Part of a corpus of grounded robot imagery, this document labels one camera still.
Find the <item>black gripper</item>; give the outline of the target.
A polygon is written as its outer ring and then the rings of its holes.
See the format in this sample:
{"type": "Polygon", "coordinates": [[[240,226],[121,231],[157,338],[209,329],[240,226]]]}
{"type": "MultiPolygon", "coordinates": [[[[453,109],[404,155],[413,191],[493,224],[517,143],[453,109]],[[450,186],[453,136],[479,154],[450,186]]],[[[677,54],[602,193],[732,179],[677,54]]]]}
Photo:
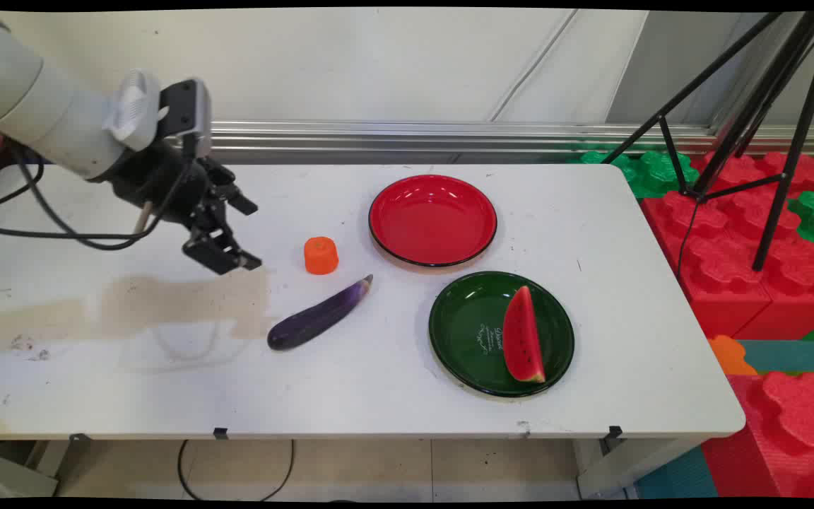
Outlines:
{"type": "MultiPolygon", "coordinates": [[[[124,154],[106,181],[120,199],[135,206],[150,202],[159,209],[186,167],[182,152],[161,141],[144,151],[124,154]]],[[[183,253],[213,273],[258,269],[262,260],[240,247],[222,201],[245,216],[259,210],[240,190],[229,168],[211,157],[197,158],[172,196],[163,219],[188,228],[190,236],[182,245],[183,253]]]]}

